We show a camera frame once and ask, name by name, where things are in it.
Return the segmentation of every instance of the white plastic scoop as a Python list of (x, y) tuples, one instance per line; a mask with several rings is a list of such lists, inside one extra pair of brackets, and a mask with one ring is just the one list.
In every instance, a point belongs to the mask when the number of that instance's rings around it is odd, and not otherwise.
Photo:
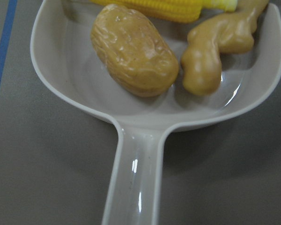
[[(62, 1), (43, 1), (31, 37), (34, 68), (54, 94), (118, 131), (102, 224), (156, 225), (163, 145), (169, 133), (236, 117), (258, 106), (276, 87), (281, 76), (279, 11), (269, 4), (250, 53), (222, 58), (222, 83), (215, 94), (188, 94), (180, 76), (167, 93), (140, 98), (113, 81), (92, 48), (89, 33), (102, 7), (69, 3), (66, 8)], [(180, 57), (193, 25), (153, 23)]]

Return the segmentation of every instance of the corn cob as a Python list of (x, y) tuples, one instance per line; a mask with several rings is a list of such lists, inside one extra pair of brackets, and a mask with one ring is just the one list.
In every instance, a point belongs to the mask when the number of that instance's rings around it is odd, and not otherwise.
[(106, 6), (108, 4), (124, 5), (164, 20), (179, 23), (190, 23), (197, 20), (202, 8), (217, 8), (225, 12), (233, 12), (237, 0), (90, 0)]

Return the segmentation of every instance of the potato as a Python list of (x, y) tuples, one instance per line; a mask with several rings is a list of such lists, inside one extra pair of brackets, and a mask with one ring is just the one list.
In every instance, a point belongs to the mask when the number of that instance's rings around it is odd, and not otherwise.
[(98, 14), (90, 36), (111, 77), (127, 91), (152, 97), (174, 83), (179, 62), (142, 13), (116, 4), (107, 5)]

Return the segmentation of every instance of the gray table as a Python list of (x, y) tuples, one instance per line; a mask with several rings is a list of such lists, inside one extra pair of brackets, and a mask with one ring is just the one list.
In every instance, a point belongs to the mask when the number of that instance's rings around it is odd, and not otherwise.
[[(117, 133), (37, 77), (29, 47), (41, 3), (18, 0), (2, 74), (0, 225), (98, 225)], [(168, 137), (160, 224), (281, 225), (281, 81), (240, 117)]]

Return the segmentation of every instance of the toy food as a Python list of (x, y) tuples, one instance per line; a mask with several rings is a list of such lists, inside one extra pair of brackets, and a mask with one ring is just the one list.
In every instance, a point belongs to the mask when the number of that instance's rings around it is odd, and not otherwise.
[(195, 95), (209, 95), (221, 82), (220, 53), (245, 53), (254, 45), (252, 33), (269, 0), (239, 0), (234, 13), (219, 14), (192, 29), (181, 58), (183, 86)]
[(178, 75), (176, 56), (150, 20), (136, 10), (105, 6), (93, 24), (91, 41), (111, 77), (137, 96), (165, 92)]
[(218, 8), (232, 12), (237, 0), (90, 0), (100, 5), (111, 3), (136, 9), (146, 16), (180, 23), (197, 20), (202, 8)]

